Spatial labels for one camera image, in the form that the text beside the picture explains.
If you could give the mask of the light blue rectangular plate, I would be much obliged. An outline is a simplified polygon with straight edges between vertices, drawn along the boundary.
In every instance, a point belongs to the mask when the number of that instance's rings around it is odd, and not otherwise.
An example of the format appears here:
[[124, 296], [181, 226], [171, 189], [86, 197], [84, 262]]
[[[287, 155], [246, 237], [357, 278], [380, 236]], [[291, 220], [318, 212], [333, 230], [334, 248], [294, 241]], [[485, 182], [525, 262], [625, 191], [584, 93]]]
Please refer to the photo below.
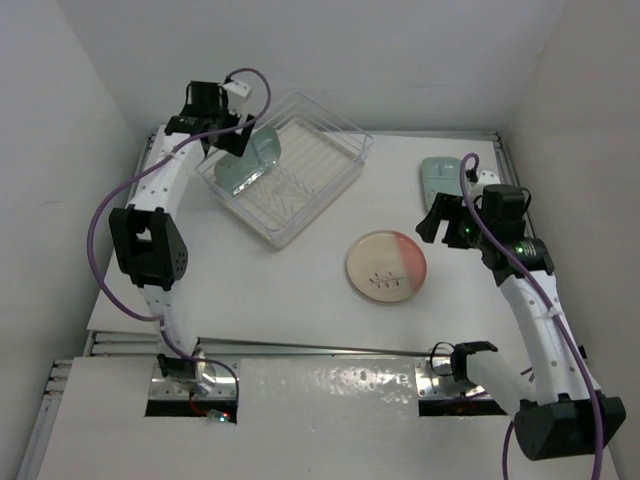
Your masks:
[[433, 207], [438, 193], [460, 196], [461, 160], [455, 157], [428, 157], [420, 165], [420, 177], [426, 212]]

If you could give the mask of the cream pink round plate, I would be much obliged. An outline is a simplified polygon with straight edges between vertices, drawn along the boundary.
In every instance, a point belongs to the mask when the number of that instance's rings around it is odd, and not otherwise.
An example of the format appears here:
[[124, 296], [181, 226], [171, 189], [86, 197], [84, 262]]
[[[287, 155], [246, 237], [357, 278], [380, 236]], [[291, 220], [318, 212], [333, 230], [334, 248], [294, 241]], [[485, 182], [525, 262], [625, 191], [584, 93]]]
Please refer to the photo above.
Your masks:
[[379, 230], [358, 239], [347, 251], [350, 284], [369, 300], [400, 303], [424, 285], [428, 264], [422, 249], [409, 236]]

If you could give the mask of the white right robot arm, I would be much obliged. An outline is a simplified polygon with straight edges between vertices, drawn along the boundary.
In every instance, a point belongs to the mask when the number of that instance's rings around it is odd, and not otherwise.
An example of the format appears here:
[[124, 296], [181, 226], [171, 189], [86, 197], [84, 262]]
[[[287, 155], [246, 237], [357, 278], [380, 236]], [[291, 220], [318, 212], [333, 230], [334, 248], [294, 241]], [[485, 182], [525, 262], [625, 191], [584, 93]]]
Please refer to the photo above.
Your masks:
[[529, 203], [527, 190], [503, 184], [484, 187], [475, 200], [439, 193], [416, 228], [431, 243], [447, 221], [446, 246], [480, 251], [516, 318], [534, 380], [508, 366], [489, 341], [456, 344], [451, 375], [489, 393], [511, 418], [528, 459], [601, 457], [626, 410], [620, 398], [601, 391], [583, 361], [560, 305], [547, 247], [525, 234]]

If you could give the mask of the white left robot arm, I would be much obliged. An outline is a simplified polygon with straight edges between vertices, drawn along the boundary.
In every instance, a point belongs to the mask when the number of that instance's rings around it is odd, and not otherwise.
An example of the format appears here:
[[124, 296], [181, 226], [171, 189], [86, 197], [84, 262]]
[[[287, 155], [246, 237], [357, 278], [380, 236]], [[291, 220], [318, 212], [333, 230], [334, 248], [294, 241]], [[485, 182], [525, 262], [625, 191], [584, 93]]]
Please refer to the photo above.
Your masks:
[[252, 132], [244, 124], [250, 95], [246, 83], [231, 78], [191, 82], [181, 112], [156, 136], [149, 158], [154, 172], [142, 178], [126, 207], [109, 215], [119, 268], [156, 323], [161, 373], [181, 382], [200, 381], [206, 364], [182, 293], [189, 256], [175, 218], [191, 174], [210, 149], [244, 152]]

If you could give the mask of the dark green glass plate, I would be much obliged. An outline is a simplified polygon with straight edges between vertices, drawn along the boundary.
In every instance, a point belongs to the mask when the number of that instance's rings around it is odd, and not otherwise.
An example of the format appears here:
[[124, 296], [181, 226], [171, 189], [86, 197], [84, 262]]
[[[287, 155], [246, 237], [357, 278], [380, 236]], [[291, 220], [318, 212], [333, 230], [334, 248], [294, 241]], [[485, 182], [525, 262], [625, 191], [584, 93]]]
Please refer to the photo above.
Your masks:
[[249, 138], [240, 157], [227, 154], [214, 166], [215, 184], [237, 196], [274, 167], [281, 156], [281, 144], [273, 127], [262, 127]]

